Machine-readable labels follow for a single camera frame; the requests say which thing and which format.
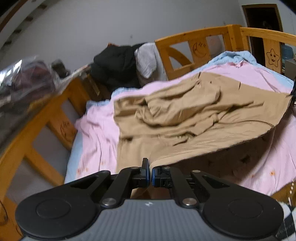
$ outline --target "black jacket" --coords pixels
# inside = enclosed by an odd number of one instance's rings
[[[142,44],[134,46],[110,45],[94,57],[91,76],[96,82],[113,92],[119,87],[141,88],[136,75],[134,52]]]

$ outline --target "black and white striped cloth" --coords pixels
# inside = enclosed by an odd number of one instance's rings
[[[296,241],[296,208],[282,202],[279,202],[279,204],[284,210],[284,221],[282,222],[276,237],[283,241]]]

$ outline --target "white cloth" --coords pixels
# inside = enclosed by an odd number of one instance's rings
[[[137,75],[140,85],[154,81],[167,81],[165,69],[155,43],[143,44],[135,51]]]

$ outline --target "gray ribbed panel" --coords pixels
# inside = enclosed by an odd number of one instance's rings
[[[104,210],[85,232],[67,241],[225,241],[207,226],[199,213],[176,205],[174,200],[132,200]],[[276,240],[265,238],[264,241]]]

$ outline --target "white logo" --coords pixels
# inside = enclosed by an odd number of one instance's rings
[[[145,205],[150,207],[151,205],[153,205],[153,202],[146,202]]]

